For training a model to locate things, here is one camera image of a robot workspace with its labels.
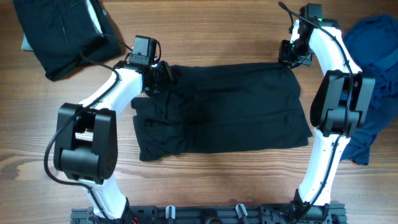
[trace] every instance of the black cloth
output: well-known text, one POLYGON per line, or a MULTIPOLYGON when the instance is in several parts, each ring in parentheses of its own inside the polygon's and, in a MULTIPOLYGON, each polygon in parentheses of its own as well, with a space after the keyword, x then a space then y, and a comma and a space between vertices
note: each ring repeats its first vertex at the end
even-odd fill
POLYGON ((132 107, 140 160, 308 145, 293 72, 278 63, 172 66, 177 83, 132 107))
MULTIPOLYGON (((104 34, 114 36, 111 24, 97 0, 91 1, 104 34)), ((79 65, 82 43, 97 34, 84 0, 14 0, 26 39, 45 70, 56 81, 79 65)), ((93 38, 85 55, 102 61, 121 54, 117 40, 93 38)))

